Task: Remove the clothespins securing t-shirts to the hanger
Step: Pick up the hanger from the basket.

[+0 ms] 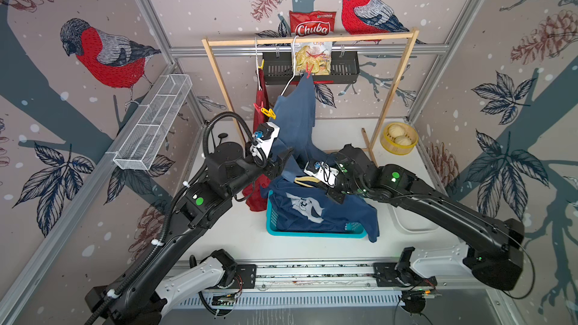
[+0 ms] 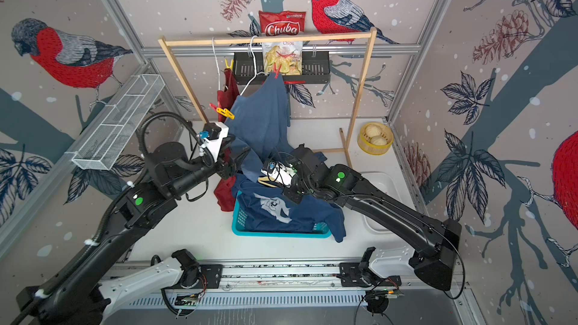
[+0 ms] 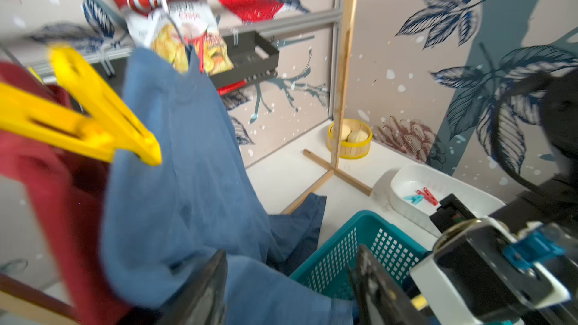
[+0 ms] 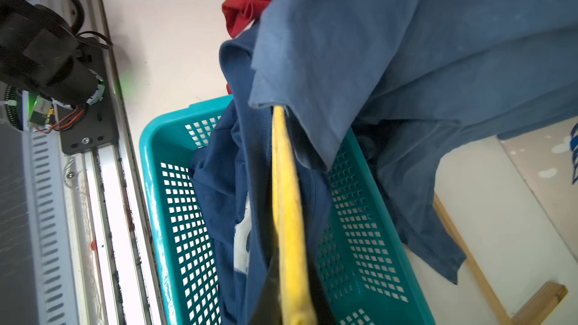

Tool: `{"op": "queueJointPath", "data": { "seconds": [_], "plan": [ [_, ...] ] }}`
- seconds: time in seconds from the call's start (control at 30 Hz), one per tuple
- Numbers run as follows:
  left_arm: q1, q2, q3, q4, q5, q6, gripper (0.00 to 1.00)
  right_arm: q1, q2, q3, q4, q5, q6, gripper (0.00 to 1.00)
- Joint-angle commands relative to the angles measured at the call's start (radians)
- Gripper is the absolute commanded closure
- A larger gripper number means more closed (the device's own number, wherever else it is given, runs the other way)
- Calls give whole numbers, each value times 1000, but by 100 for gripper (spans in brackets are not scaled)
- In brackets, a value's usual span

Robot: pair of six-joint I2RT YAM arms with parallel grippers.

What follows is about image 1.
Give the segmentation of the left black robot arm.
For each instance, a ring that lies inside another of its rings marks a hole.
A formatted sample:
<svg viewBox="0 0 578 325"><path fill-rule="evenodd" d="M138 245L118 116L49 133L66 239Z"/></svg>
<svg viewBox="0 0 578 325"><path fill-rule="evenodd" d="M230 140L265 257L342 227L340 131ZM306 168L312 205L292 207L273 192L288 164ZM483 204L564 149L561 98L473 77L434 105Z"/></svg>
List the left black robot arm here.
<svg viewBox="0 0 578 325"><path fill-rule="evenodd" d="M228 117L239 121L244 144L225 142L211 150L209 137L215 124ZM280 176L293 150L273 154L279 134L280 128L273 122L251 131L235 112L215 116L203 133L203 165L166 207L160 232L135 263L116 281L87 294L85 301L92 312L87 323L102 318L106 324L159 324L189 296L230 284L237 263L224 250L214 251L180 275L169 277L168 273L231 209L237 194L262 175L269 179Z"/></svg>

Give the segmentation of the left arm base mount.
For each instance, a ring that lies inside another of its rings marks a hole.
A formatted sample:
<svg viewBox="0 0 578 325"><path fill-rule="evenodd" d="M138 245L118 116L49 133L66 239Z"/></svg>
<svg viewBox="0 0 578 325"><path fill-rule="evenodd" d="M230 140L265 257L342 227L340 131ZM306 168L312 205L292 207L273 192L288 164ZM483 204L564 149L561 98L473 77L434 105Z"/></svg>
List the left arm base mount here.
<svg viewBox="0 0 578 325"><path fill-rule="evenodd" d="M257 266L255 264L237 264L227 269L223 277L216 285L207 287L207 290L245 290L254 289L257 278Z"/></svg>

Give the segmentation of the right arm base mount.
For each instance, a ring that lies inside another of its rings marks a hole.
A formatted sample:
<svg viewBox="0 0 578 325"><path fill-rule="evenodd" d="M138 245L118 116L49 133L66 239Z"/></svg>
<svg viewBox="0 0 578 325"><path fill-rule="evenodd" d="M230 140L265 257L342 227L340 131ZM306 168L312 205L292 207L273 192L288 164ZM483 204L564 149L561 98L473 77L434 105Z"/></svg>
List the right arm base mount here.
<svg viewBox="0 0 578 325"><path fill-rule="evenodd" d="M417 275L409 266L398 263L374 263L373 278L378 287L436 287L436 278L423 278Z"/></svg>

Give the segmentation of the navy printed t-shirt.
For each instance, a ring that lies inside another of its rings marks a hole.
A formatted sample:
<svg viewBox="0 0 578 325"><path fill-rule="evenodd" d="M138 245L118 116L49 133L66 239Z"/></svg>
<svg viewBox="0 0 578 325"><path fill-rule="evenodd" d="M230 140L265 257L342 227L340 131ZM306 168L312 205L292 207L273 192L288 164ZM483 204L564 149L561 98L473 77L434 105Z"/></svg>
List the navy printed t-shirt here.
<svg viewBox="0 0 578 325"><path fill-rule="evenodd" d="M370 242L379 237L377 210L361 197L347 195L344 203L339 204L325 190L302 187L282 176L260 190L266 205L269 191L280 231L344 233L346 224L358 223L366 230Z"/></svg>

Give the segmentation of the red clothespin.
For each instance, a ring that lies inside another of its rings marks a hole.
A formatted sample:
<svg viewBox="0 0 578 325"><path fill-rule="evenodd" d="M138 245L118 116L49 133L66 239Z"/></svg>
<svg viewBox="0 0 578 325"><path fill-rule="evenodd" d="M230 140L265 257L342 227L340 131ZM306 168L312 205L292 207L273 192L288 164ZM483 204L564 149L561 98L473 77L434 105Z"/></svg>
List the red clothespin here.
<svg viewBox="0 0 578 325"><path fill-rule="evenodd" d="M313 67L309 67L309 64L306 64L306 78L310 78L312 74Z"/></svg>

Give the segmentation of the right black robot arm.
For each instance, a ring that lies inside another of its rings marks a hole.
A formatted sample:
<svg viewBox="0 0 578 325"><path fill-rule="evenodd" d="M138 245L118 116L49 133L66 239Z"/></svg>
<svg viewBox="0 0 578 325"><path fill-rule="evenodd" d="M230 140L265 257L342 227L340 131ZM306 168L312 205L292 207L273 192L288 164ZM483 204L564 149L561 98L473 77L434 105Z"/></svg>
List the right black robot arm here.
<svg viewBox="0 0 578 325"><path fill-rule="evenodd" d="M401 208L438 225L459 239L444 250L412 250L400 263L421 278L471 276L496 290L513 290L523 272L523 224L516 219L490 218L435 190L411 171L395 164L376 166L365 152L350 144L332 153L328 162L317 161L327 195L343 203L357 195Z"/></svg>

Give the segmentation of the yellow plastic hanger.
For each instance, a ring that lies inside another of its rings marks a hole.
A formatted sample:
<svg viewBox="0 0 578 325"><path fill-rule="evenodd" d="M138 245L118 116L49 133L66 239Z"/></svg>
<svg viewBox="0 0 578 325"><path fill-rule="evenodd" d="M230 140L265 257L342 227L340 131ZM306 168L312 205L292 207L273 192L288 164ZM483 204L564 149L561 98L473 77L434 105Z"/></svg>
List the yellow plastic hanger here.
<svg viewBox="0 0 578 325"><path fill-rule="evenodd" d="M302 187L317 188L323 185L323 183L316 177L312 176L302 176L296 177L294 183Z"/></svg>

